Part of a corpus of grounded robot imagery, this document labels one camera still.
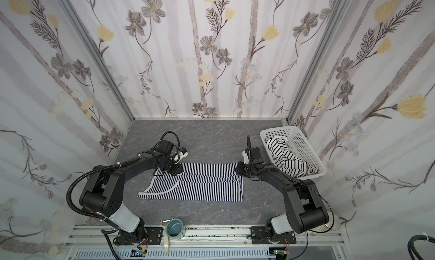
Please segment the gray table surface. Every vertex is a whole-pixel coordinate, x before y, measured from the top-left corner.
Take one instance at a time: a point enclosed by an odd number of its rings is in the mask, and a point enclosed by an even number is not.
[[[135,157],[151,148],[160,136],[174,131],[188,156],[183,163],[236,163],[242,160],[246,136],[252,147],[258,146],[268,159],[261,143],[260,131],[282,126],[280,120],[135,120],[125,137],[118,161]],[[131,179],[124,187],[124,204],[146,225],[156,225],[162,219],[177,217],[185,224],[264,224],[266,220],[285,212],[283,196],[266,182],[243,179],[242,202],[187,201],[138,199],[150,184],[153,170]],[[87,225],[106,225],[89,219]]]

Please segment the black and white striped fabric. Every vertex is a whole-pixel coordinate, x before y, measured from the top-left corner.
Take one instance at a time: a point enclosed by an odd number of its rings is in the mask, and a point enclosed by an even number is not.
[[[272,154],[274,164],[280,170],[295,178],[319,173],[318,168],[307,165],[306,161],[302,161],[292,153],[287,148],[287,141],[288,139],[285,136],[274,136],[267,140],[266,145]]]
[[[183,173],[172,176],[160,169],[139,199],[243,200],[243,181],[236,163],[183,163]]]

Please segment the floral wallpaper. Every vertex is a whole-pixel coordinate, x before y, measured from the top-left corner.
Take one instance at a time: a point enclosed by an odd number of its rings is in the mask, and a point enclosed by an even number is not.
[[[410,237],[435,233],[433,2],[352,0],[291,121],[329,168],[316,183],[355,260],[409,259]]]
[[[285,118],[337,0],[70,0],[137,118]]]
[[[113,162],[130,121],[57,0],[0,2],[0,255],[57,259],[84,222],[67,188]]]

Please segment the white plastic basket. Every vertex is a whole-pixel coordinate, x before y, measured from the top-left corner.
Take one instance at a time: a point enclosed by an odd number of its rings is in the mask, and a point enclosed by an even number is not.
[[[288,142],[286,142],[286,145],[288,149],[292,153],[294,153],[297,157],[301,158],[302,161],[306,161],[308,165],[319,169],[319,173],[317,174],[304,176],[298,179],[300,180],[314,179],[326,174],[326,170],[327,170],[326,167],[322,163],[317,153],[314,151],[314,148],[308,142],[308,139],[304,136],[302,131],[296,126],[277,127],[277,128],[262,130],[260,132],[260,137],[261,140],[263,141],[264,148],[266,149],[266,152],[272,163],[274,163],[275,161],[272,159],[272,154],[268,149],[268,147],[266,146],[266,142],[269,138],[273,136],[287,137]]]

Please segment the laundry basket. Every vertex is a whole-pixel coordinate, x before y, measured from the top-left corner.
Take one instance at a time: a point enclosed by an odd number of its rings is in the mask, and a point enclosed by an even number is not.
[[[296,126],[285,126],[262,130],[260,132],[261,140],[263,141],[264,148],[268,153],[271,162],[275,163],[272,158],[272,154],[268,149],[266,142],[273,136],[285,136],[288,141],[285,143],[288,149],[294,153],[302,161],[306,161],[309,166],[313,166],[319,169],[319,173],[310,176],[304,176],[298,178],[300,180],[314,179],[326,174],[326,167],[322,163],[321,159],[314,151],[314,148],[308,142],[308,139],[304,136],[302,131]]]

